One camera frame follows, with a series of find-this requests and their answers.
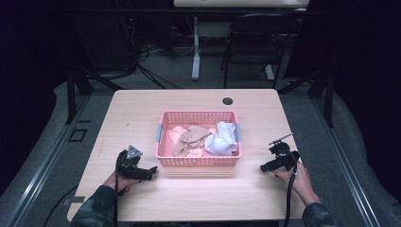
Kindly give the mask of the white cloth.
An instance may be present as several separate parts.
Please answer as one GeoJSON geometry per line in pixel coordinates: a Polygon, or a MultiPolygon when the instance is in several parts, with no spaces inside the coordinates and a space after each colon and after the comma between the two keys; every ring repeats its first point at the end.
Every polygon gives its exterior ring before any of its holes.
{"type": "Polygon", "coordinates": [[[231,156],[238,149],[235,139],[235,124],[218,122],[216,131],[206,138],[204,148],[213,155],[231,156]]]}

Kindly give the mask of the black metal stand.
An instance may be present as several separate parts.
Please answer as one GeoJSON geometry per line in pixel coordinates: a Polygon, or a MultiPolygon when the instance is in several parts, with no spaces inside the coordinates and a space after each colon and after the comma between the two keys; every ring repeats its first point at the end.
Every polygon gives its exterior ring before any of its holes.
{"type": "Polygon", "coordinates": [[[70,124],[77,115],[76,90],[84,96],[90,96],[94,91],[89,79],[94,79],[114,91],[123,90],[123,87],[103,78],[101,75],[84,66],[75,64],[70,67],[67,84],[68,115],[66,125],[70,124]]]}
{"type": "Polygon", "coordinates": [[[278,90],[278,94],[282,95],[294,90],[301,86],[307,81],[312,81],[308,90],[308,96],[310,98],[324,97],[323,103],[323,119],[330,128],[333,128],[332,122],[332,110],[333,110],[333,96],[334,96],[334,64],[332,62],[327,63],[323,68],[316,70],[315,72],[308,74],[305,77],[296,79],[290,85],[285,86],[278,90]]]}

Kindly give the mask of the metal floor rail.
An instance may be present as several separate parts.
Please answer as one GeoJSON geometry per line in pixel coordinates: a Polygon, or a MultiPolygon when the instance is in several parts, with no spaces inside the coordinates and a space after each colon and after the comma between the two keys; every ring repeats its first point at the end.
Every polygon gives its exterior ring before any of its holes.
{"type": "Polygon", "coordinates": [[[322,103],[318,99],[314,98],[311,99],[311,103],[314,106],[315,112],[317,113],[320,122],[323,124],[323,128],[328,134],[334,147],[334,156],[336,157],[340,171],[348,185],[348,188],[366,227],[381,227],[372,205],[367,198],[365,190],[362,188],[357,175],[348,160],[344,148],[340,143],[340,139],[336,135],[335,129],[330,128],[324,118],[322,103]]]}
{"type": "Polygon", "coordinates": [[[92,151],[101,119],[96,106],[108,101],[85,96],[66,125],[64,103],[55,112],[22,169],[0,197],[0,227],[67,227],[67,214],[92,151]]]}

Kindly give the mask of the black folding chair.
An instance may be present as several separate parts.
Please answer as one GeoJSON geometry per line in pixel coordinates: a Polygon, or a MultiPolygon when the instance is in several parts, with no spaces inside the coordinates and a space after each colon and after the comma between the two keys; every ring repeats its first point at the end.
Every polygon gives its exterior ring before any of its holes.
{"type": "Polygon", "coordinates": [[[297,20],[288,14],[247,13],[229,25],[227,43],[220,69],[223,87],[229,81],[230,64],[276,65],[280,72],[288,37],[297,28],[297,20]]]}

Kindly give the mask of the light peach cloth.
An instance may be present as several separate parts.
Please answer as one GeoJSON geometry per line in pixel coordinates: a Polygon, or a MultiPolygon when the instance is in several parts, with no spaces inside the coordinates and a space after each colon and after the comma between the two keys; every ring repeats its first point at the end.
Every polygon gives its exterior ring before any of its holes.
{"type": "Polygon", "coordinates": [[[174,145],[180,140],[181,136],[187,132],[187,129],[183,128],[182,126],[177,126],[173,128],[169,133],[169,138],[174,145]]]}

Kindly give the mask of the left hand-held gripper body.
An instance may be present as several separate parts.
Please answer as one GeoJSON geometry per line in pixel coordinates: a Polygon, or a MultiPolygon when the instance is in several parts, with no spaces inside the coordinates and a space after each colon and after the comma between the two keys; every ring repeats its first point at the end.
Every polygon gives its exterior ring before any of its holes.
{"type": "Polygon", "coordinates": [[[142,154],[143,152],[134,146],[129,146],[121,151],[116,160],[116,172],[124,178],[139,179],[137,164],[142,154]]]}

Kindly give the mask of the person's left hand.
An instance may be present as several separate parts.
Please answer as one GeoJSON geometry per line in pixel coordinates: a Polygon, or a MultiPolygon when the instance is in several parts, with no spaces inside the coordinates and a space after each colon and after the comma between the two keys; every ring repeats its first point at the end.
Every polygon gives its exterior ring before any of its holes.
{"type": "Polygon", "coordinates": [[[116,176],[113,172],[110,177],[104,182],[104,185],[112,189],[117,189],[118,192],[129,192],[134,183],[139,183],[139,180],[127,179],[121,176],[116,176]]]}

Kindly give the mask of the white desk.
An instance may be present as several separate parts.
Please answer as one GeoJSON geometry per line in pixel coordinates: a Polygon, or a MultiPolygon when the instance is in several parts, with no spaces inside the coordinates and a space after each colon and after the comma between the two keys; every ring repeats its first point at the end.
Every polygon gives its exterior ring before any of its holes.
{"type": "MultiPolygon", "coordinates": [[[[294,9],[306,11],[310,0],[173,0],[178,8],[212,8],[212,9],[294,9]]],[[[194,17],[194,60],[192,79],[200,79],[201,51],[200,35],[218,35],[218,28],[228,29],[227,23],[209,24],[199,23],[199,17],[194,17]]]]}

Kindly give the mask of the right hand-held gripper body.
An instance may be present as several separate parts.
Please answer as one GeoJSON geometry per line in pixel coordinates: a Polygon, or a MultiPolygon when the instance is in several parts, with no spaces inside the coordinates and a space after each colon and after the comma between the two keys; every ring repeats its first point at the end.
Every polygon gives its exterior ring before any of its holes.
{"type": "Polygon", "coordinates": [[[284,139],[290,136],[291,134],[288,134],[270,143],[270,152],[275,155],[273,161],[277,161],[279,167],[284,167],[287,171],[290,171],[300,158],[299,152],[297,150],[291,151],[289,145],[284,142],[284,139]]]}

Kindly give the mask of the person's right hand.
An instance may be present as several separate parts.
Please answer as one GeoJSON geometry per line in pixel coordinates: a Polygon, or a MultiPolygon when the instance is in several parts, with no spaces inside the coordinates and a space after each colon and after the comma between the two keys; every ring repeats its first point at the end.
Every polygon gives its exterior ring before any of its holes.
{"type": "Polygon", "coordinates": [[[319,196],[314,192],[307,169],[300,162],[297,163],[296,174],[291,171],[273,170],[272,173],[282,179],[285,183],[289,183],[290,177],[294,176],[292,189],[298,194],[305,206],[311,203],[321,203],[319,196]]]}

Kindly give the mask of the pink plastic basket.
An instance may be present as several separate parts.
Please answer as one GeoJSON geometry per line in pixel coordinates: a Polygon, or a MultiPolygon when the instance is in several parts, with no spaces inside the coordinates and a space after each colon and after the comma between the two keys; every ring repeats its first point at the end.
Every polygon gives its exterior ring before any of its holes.
{"type": "Polygon", "coordinates": [[[155,156],[163,166],[235,166],[242,155],[242,142],[237,115],[232,111],[165,111],[161,115],[157,137],[155,156]],[[216,131],[218,122],[235,124],[235,139],[237,151],[231,156],[213,155],[202,148],[203,155],[199,158],[176,157],[173,155],[175,145],[168,133],[177,126],[187,129],[189,126],[200,126],[212,134],[216,131]]]}

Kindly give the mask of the tan cloth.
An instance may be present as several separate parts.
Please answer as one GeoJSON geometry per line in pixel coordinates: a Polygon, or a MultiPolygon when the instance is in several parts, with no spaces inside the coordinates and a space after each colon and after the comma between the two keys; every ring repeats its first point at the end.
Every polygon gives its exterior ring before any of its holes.
{"type": "Polygon", "coordinates": [[[189,126],[173,149],[176,157],[186,157],[191,149],[203,148],[206,138],[212,133],[200,126],[189,126]]]}

